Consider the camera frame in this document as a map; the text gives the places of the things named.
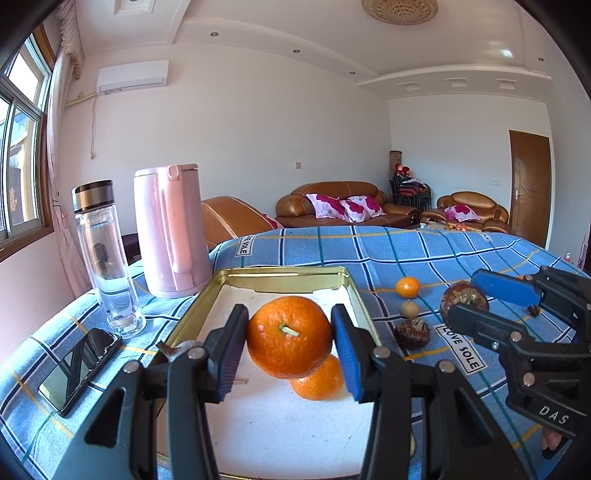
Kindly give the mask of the right hand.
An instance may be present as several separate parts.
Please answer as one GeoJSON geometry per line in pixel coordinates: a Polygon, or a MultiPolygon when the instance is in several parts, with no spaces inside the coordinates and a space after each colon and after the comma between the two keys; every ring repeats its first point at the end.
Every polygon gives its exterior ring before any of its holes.
{"type": "Polygon", "coordinates": [[[541,449],[543,452],[547,453],[556,451],[561,445],[562,440],[563,436],[560,433],[547,427],[542,428],[541,449]]]}

